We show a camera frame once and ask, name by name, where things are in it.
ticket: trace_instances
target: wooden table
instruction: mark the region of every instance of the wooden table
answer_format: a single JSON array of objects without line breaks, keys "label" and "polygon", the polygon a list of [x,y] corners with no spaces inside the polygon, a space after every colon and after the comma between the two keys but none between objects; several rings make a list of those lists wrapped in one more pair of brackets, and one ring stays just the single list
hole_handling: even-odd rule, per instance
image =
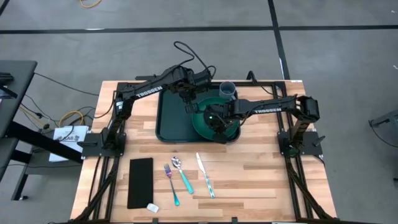
[{"label": "wooden table", "polygon": [[[96,116],[108,110],[117,83],[103,82]],[[286,81],[286,87],[288,95],[305,94],[301,81]],[[248,100],[272,98],[258,86],[238,87],[237,91],[240,98]],[[240,138],[231,144],[164,143],[155,135],[158,97],[154,94],[137,100],[132,116],[126,122],[126,150],[119,163],[111,222],[151,222],[152,218],[159,218],[160,222],[230,222],[231,217],[237,217],[240,222],[294,220],[285,162],[277,143],[279,128],[275,114],[250,117],[241,128]],[[100,132],[110,117],[108,114],[95,119],[93,132]],[[216,195],[214,199],[210,198],[203,173],[198,167],[196,152],[200,153],[209,175]],[[174,206],[170,182],[163,170],[164,164],[172,165],[173,156],[182,160],[182,169],[195,191],[190,195],[178,170],[172,168],[179,207]],[[160,207],[158,213],[146,208],[127,209],[129,161],[147,157],[154,158],[154,203]],[[335,217],[323,164],[313,156],[302,156],[302,160],[309,191],[325,211]],[[97,157],[93,157],[83,163],[71,218],[77,217],[87,206],[96,161]],[[100,170],[93,194],[98,186]],[[302,194],[299,190],[297,192],[300,210],[305,217]],[[104,217],[107,198],[106,192],[100,218]]]}]

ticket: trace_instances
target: concrete floor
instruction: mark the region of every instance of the concrete floor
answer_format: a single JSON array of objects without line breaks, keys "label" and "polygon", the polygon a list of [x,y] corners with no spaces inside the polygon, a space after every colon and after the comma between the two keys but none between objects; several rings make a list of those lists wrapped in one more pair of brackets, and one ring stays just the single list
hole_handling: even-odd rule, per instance
[{"label": "concrete floor", "polygon": [[[393,0],[277,0],[275,8],[280,26],[398,24]],[[78,1],[10,0],[0,17],[0,29],[271,24],[265,0],[103,0],[93,9],[83,9]],[[398,109],[397,39],[398,30],[282,32],[291,79],[303,80],[307,95],[320,104],[316,127],[326,135],[326,171],[337,214],[344,220],[398,219],[398,189],[392,183],[398,176],[398,150],[380,142],[368,126],[369,119]],[[273,31],[0,35],[0,60],[36,60],[36,72],[97,93],[103,80],[133,80],[185,59],[172,46],[175,40],[216,65],[217,78],[243,79],[248,70],[262,79],[282,78]],[[198,62],[188,66],[201,69]],[[95,106],[97,100],[40,77],[27,94],[55,119]],[[29,99],[24,103],[34,108]],[[15,120],[34,129],[23,114]],[[386,129],[377,131],[398,145]],[[29,146],[20,144],[19,149]],[[80,174],[30,176],[24,189],[30,200],[10,202],[20,172],[20,167],[8,168],[0,183],[0,223],[68,220]]]}]

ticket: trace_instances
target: gray cup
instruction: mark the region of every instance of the gray cup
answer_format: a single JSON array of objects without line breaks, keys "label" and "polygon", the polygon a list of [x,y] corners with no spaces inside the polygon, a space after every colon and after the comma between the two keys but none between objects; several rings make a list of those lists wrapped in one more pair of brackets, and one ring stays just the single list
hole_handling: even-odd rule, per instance
[{"label": "gray cup", "polygon": [[223,82],[220,84],[220,97],[235,100],[236,87],[233,82]]}]

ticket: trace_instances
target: robotic arm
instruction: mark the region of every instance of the robotic arm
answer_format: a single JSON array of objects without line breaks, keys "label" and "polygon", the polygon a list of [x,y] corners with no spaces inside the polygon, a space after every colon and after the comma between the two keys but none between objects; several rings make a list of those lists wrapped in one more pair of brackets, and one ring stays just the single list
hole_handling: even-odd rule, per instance
[{"label": "robotic arm", "polygon": [[277,100],[233,100],[222,105],[208,105],[204,111],[205,122],[215,132],[215,141],[226,142],[223,134],[230,124],[254,114],[289,112],[297,118],[290,130],[289,145],[295,151],[303,147],[303,134],[311,123],[319,120],[318,101],[307,96],[288,96]]},{"label": "robotic arm", "polygon": [[172,93],[180,95],[184,103],[187,104],[185,110],[187,113],[192,113],[197,109],[197,104],[192,104],[192,101],[196,98],[196,93],[207,91],[210,83],[211,74],[208,68],[200,73],[194,73],[192,69],[180,65],[170,67],[160,76],[154,76],[153,79],[144,83],[136,85],[120,83],[123,87],[114,92],[116,96],[114,97],[113,113],[108,127],[103,128],[99,134],[89,133],[84,142],[78,142],[78,145],[84,148],[83,156],[85,156],[84,152],[89,152],[87,156],[92,154],[112,156],[123,153],[126,135],[120,133],[119,129],[124,121],[130,117],[132,106],[136,100],[159,91],[170,90]]}]

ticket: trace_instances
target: green plate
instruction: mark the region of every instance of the green plate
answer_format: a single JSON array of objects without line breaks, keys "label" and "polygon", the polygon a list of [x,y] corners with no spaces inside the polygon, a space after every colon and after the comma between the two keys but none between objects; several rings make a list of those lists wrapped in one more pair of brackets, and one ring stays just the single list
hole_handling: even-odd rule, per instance
[{"label": "green plate", "polygon": [[[209,98],[206,98],[198,103],[198,109],[200,111],[204,111],[206,109],[207,105],[222,104],[222,103],[226,103],[228,101],[229,101],[228,99],[221,98],[221,97],[209,97]],[[215,132],[207,126],[203,113],[192,114],[192,124],[198,134],[200,134],[204,138],[213,140],[213,135]],[[226,135],[227,138],[229,138],[230,136],[232,136],[235,133],[235,131],[238,129],[238,127],[239,127],[239,122],[236,121],[230,128],[228,128],[225,131],[224,134]]]}]

